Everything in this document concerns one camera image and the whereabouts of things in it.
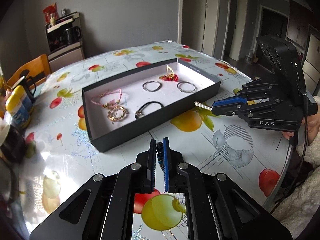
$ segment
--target fruit-patterned tablecloth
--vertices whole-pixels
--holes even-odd
[[[29,232],[95,173],[108,176],[134,163],[138,153],[148,150],[151,138],[162,141],[169,137],[170,148],[181,152],[186,162],[207,174],[227,174],[258,203],[266,203],[284,173],[288,141],[280,132],[248,128],[237,116],[216,117],[195,107],[105,153],[99,153],[89,142],[83,87],[175,57],[221,79],[219,94],[208,100],[208,105],[233,96],[250,81],[235,68],[171,41],[107,52],[66,66],[49,77],[26,131],[28,151],[20,167],[20,200]],[[183,194],[166,194],[162,174],[157,164],[153,198],[136,197],[132,239],[188,239]],[[174,198],[181,209],[173,208]]]

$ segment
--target black bracelet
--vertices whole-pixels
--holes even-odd
[[[161,168],[161,170],[164,170],[163,166],[163,142],[157,142],[156,144],[156,153],[157,153],[157,159],[158,159],[158,164]]]
[[[150,105],[150,104],[158,104],[158,105],[161,106],[161,108],[164,107],[163,104],[161,104],[160,102],[150,101],[150,102],[145,103],[143,106],[141,106],[141,107],[139,108],[139,110],[136,112],[136,114],[135,114],[134,117],[135,117],[136,119],[138,119],[138,117],[142,115],[142,109],[145,108],[146,106]]]

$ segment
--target wooden chair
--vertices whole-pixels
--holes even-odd
[[[41,56],[31,60],[30,62],[20,67],[7,81],[7,85],[12,87],[15,82],[17,82],[22,76],[31,76],[34,79],[36,85],[40,85],[41,83],[46,81],[46,77],[49,74],[51,74],[51,69],[49,66],[48,57],[46,54],[42,54]]]

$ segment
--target shallow rectangular box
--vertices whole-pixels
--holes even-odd
[[[192,93],[184,93],[177,88],[178,82],[160,80],[159,76],[166,74],[167,65],[177,74],[179,82],[191,82],[196,86],[196,90]],[[142,88],[147,81],[159,81],[162,86],[156,92],[148,92]],[[158,83],[149,83],[146,87],[154,90],[158,85]],[[184,90],[193,90],[190,84],[181,84],[180,87]],[[99,152],[110,150],[192,109],[194,101],[204,102],[214,97],[219,87],[219,78],[176,58],[103,79],[82,89],[85,123],[90,142]],[[120,105],[127,110],[127,114],[124,119],[112,123],[108,119],[109,110],[93,104],[91,99],[107,90],[113,91],[120,88],[122,90]],[[95,100],[106,104],[113,99],[118,100],[119,94],[107,95],[100,101],[98,98]],[[150,101],[160,102],[164,107],[161,108],[155,103],[150,104],[142,110],[143,115],[136,120],[135,112]]]

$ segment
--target pink cord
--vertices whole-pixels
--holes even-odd
[[[111,100],[110,102],[106,103],[106,105],[108,106],[108,108],[113,108],[113,107],[115,107],[117,104],[119,104],[119,102],[120,102],[120,100],[121,100],[121,96],[122,96],[122,91],[121,91],[121,89],[117,89],[117,90],[114,90],[114,91],[111,91],[111,92],[109,92],[109,90],[107,90],[106,92],[104,92],[104,93],[101,94],[101,95],[92,97],[92,98],[91,98],[91,102],[94,103],[95,105],[104,107],[104,104],[97,103],[97,102],[95,102],[93,99],[94,99],[94,98],[103,98],[103,97],[105,97],[105,96],[107,96],[107,95],[116,94],[116,93],[119,93],[119,95],[120,95],[119,100],[116,101],[116,100],[113,99],[113,100]]]

